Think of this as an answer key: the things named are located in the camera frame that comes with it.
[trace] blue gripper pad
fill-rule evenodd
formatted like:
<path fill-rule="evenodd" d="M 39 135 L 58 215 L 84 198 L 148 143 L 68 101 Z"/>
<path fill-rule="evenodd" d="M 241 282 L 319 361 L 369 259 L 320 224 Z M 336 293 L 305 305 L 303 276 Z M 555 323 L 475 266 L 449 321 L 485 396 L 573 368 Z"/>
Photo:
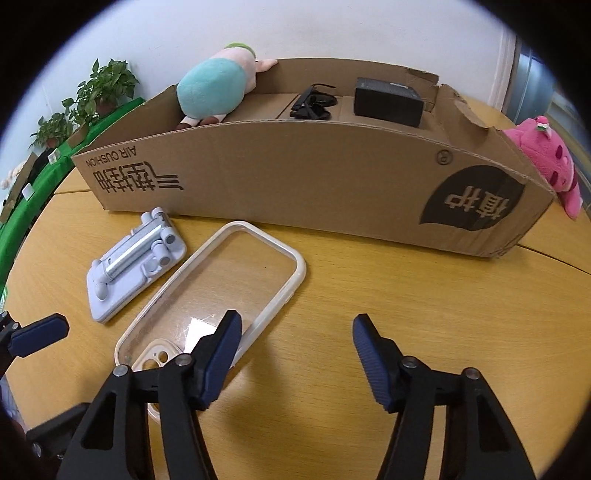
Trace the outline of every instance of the blue gripper pad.
<path fill-rule="evenodd" d="M 8 352 L 12 356 L 25 357 L 65 338 L 70 331 L 66 317 L 54 313 L 27 325 L 11 336 Z"/>
<path fill-rule="evenodd" d="M 204 387 L 201 400 L 206 408 L 220 396 L 224 380 L 230 370 L 234 355 L 236 355 L 236 350 L 238 350 L 240 338 L 242 337 L 242 318 L 238 312 L 228 310 L 220 325 L 217 326 L 218 329 L 222 327 L 224 320 L 229 322 L 229 324 L 223 325 L 225 332 L 219 339 L 215 351 L 203 373 Z"/>
<path fill-rule="evenodd" d="M 388 411 L 394 401 L 392 397 L 391 376 L 388 372 L 387 359 L 381 351 L 383 339 L 366 314 L 360 314 L 353 320 L 353 343 L 361 360 L 369 386 L 375 401 Z"/>

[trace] stuffed animal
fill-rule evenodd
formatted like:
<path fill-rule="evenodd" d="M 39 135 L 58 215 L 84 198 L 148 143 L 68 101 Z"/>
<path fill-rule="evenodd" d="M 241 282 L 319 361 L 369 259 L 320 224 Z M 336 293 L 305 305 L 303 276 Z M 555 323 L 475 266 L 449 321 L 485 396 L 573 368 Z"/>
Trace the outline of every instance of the stuffed animal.
<path fill-rule="evenodd" d="M 177 85 L 178 103 L 186 117 L 176 130 L 221 122 L 254 89 L 256 74 L 276 63 L 257 61 L 248 45 L 230 43 L 193 67 Z"/>
<path fill-rule="evenodd" d="M 574 162 L 563 140 L 550 128 L 548 119 L 541 115 L 535 119 L 528 118 L 517 127 L 503 132 L 530 158 L 558 193 L 567 215 L 573 220 L 577 218 L 583 199 Z"/>
<path fill-rule="evenodd" d="M 16 167 L 8 172 L 8 175 L 5 179 L 0 181 L 0 188 L 2 190 L 6 190 L 9 186 L 12 185 L 14 179 L 18 177 L 18 174 L 21 172 L 22 168 L 24 167 L 26 160 L 22 163 L 19 163 Z"/>

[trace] potted plant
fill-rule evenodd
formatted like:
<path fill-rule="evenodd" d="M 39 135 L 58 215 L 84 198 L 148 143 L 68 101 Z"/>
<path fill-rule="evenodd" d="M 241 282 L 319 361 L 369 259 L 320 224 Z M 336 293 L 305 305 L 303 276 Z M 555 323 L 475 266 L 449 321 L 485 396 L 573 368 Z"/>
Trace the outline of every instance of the potted plant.
<path fill-rule="evenodd" d="M 108 65 L 99 67 L 99 59 L 96 59 L 90 80 L 78 85 L 76 100 L 67 98 L 62 105 L 66 115 L 77 125 L 94 123 L 112 113 L 121 97 L 133 98 L 138 83 L 126 61 L 111 59 Z"/>
<path fill-rule="evenodd" d="M 39 130 L 30 135 L 35 137 L 31 147 L 38 145 L 39 147 L 56 148 L 72 134 L 73 130 L 72 122 L 66 118 L 64 113 L 54 113 L 48 120 L 41 117 L 37 124 Z"/>

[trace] plant pot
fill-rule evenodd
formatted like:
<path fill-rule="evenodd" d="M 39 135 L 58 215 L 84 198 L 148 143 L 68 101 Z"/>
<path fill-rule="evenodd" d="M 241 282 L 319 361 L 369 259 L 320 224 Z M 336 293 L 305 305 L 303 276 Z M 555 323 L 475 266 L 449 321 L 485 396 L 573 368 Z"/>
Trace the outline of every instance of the plant pot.
<path fill-rule="evenodd" d="M 88 124 L 84 124 L 76 129 L 74 133 L 70 135 L 70 138 L 66 140 L 70 148 L 78 146 L 88 135 Z"/>
<path fill-rule="evenodd" d="M 104 118 L 107 115 L 112 114 L 117 109 L 117 103 L 112 102 L 110 100 L 103 100 L 99 98 L 96 102 L 96 113 L 99 114 L 99 117 Z"/>

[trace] wooden table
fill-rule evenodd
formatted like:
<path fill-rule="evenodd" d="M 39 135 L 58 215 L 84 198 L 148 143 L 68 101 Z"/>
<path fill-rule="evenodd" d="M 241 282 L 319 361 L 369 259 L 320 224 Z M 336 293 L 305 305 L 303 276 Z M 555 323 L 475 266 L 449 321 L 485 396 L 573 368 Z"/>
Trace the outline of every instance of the wooden table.
<path fill-rule="evenodd" d="M 478 114 L 500 121 L 485 110 Z M 7 309 L 14 318 L 26 325 L 60 312 L 71 325 L 67 339 L 17 359 L 9 370 L 29 426 L 93 398 L 114 366 L 117 339 L 165 280 L 109 324 L 91 321 L 85 283 L 90 262 L 136 226 L 138 215 L 103 211 L 77 171 L 56 193 L 8 280 Z M 174 222 L 189 252 L 224 224 Z M 572 222 L 555 205 L 523 246 L 498 260 L 261 227 L 299 250 L 308 274 L 238 363 L 220 399 L 200 415 L 219 478 L 377 475 L 395 419 L 374 402 L 353 347 L 351 322 L 360 312 L 369 313 L 404 353 L 432 368 L 478 367 L 535 470 L 552 461 L 591 384 L 591 275 L 583 271 L 591 265 L 588 221 Z M 428 479 L 438 478 L 443 425 L 438 408 Z M 157 478 L 166 479 L 159 426 L 150 421 L 150 430 Z"/>

